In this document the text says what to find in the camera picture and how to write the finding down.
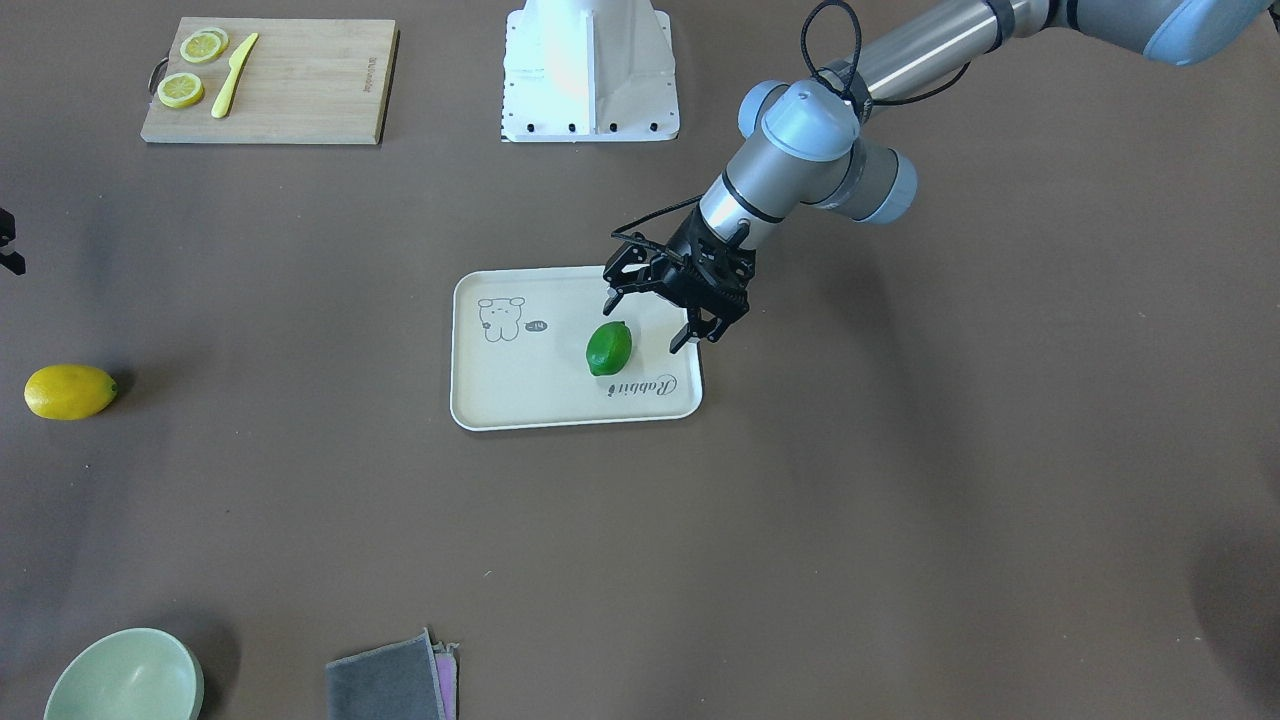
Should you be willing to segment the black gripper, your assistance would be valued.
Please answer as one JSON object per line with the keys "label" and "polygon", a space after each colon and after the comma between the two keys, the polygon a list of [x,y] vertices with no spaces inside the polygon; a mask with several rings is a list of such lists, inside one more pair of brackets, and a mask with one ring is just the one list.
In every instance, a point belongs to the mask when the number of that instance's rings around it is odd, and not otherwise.
{"label": "black gripper", "polygon": [[602,273],[608,284],[602,314],[609,316],[625,295],[655,293],[686,311],[685,324],[669,342],[671,354],[690,342],[717,342],[750,307],[755,252],[742,247],[750,229],[749,222],[740,222],[722,240],[692,211],[667,245],[639,232],[612,232],[621,246]]}

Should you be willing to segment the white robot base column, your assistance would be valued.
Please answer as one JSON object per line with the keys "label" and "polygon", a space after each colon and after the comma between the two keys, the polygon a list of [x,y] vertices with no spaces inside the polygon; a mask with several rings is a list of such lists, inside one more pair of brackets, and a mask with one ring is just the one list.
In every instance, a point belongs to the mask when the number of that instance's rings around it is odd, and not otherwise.
{"label": "white robot base column", "polygon": [[504,142],[678,136],[672,22],[649,1],[526,1],[506,18],[503,69]]}

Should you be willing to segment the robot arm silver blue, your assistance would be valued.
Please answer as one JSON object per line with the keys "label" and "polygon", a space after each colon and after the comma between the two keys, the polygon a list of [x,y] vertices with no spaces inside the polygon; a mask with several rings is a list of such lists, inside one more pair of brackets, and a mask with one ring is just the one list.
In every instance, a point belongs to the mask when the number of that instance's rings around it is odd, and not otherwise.
{"label": "robot arm silver blue", "polygon": [[659,243],[636,224],[614,231],[620,249],[603,270],[612,313],[631,293],[654,293],[686,313],[671,351],[716,342],[749,309],[756,250],[800,206],[887,224],[911,205],[915,167],[864,136],[878,111],[954,86],[979,56],[1014,38],[1066,28],[1171,67],[1221,53],[1274,1],[942,1],[792,83],[767,81],[744,97],[744,142],[690,214]]}

